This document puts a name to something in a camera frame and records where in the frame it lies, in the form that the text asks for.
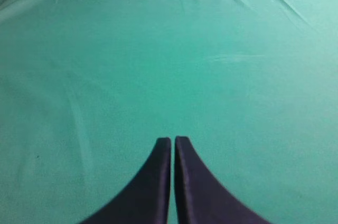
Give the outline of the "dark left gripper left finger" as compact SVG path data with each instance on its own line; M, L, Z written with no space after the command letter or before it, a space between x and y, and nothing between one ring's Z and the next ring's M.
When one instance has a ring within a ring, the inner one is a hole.
M167 223L171 189L171 140L158 138L133 179L82 223Z

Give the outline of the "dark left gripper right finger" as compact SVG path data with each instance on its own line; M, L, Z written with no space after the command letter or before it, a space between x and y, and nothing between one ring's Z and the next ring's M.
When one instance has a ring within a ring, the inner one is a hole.
M215 178L185 136L175 138L174 192L178 223L268 223Z

